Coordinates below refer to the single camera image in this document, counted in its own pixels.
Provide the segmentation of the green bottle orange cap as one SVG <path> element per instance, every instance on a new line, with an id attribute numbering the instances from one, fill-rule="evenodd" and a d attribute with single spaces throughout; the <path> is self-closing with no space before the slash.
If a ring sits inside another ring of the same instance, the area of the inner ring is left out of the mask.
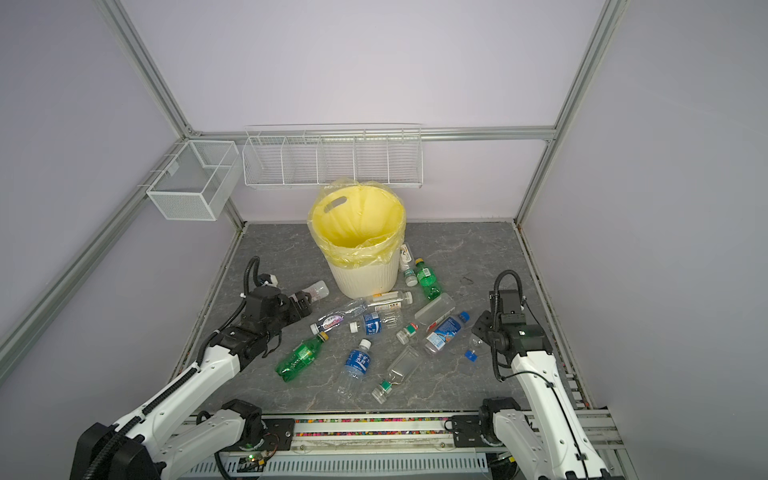
<path id="1" fill-rule="evenodd" d="M 320 332 L 301 342 L 286 358 L 278 363 L 275 372 L 284 382 L 296 379 L 318 357 L 329 336 Z"/>

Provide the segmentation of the bottle blue orange label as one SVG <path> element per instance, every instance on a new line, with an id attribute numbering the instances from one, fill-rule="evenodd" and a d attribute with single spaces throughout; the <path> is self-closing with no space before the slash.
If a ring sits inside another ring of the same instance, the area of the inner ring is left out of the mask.
<path id="1" fill-rule="evenodd" d="M 426 336 L 423 347 L 430 354 L 437 354 L 463 330 L 470 316 L 462 311 L 458 315 L 448 316 L 439 322 Z"/>

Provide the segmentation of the square bottle sunflower label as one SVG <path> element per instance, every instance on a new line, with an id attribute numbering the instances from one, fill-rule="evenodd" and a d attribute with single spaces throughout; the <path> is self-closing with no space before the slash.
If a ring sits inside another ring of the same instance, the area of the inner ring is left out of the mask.
<path id="1" fill-rule="evenodd" d="M 455 308 L 456 302 L 450 295 L 440 294 L 414 314 L 413 322 L 406 324 L 396 333 L 397 340 L 403 345 L 409 344 L 419 331 L 434 330 L 441 321 L 454 312 Z"/>

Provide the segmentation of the tall bottle blue label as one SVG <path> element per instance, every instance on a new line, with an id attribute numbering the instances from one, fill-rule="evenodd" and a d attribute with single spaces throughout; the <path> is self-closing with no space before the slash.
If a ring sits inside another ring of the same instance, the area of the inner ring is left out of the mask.
<path id="1" fill-rule="evenodd" d="M 337 388 L 337 392 L 342 398 L 353 397 L 361 386 L 371 364 L 371 347 L 371 340 L 363 338 L 358 346 L 348 354 Z"/>

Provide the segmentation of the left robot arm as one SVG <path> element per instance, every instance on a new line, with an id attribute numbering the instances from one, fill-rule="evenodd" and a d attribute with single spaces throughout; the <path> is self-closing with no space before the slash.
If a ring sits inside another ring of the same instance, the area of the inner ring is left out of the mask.
<path id="1" fill-rule="evenodd" d="M 224 403 L 183 434 L 177 429 L 221 385 L 268 356 L 283 328 L 309 316 L 328 294 L 322 281 L 290 296 L 271 284 L 244 290 L 188 368 L 113 424 L 95 423 L 80 436 L 71 478 L 177 479 L 225 448 L 260 448 L 268 434 L 262 410 L 243 400 Z"/>

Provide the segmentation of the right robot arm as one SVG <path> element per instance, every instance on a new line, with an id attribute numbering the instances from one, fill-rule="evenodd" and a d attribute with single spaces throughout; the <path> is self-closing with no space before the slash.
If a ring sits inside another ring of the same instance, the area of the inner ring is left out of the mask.
<path id="1" fill-rule="evenodd" d="M 597 453 L 571 405 L 545 330 L 485 311 L 473 333 L 504 356 L 510 373 L 493 364 L 497 380 L 520 382 L 537 422 L 534 430 L 521 411 L 501 409 L 492 414 L 492 432 L 515 459 L 526 479 L 616 479 Z"/>

